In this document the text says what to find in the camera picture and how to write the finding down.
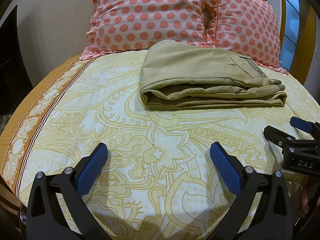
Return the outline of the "person's right hand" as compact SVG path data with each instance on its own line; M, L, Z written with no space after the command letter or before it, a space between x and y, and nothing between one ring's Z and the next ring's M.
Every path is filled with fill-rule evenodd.
M301 192L299 195L299 208L297 211L297 216L299 218L304 218L310 209L310 199L315 196L316 186L318 185L317 179L305 176L301 184Z

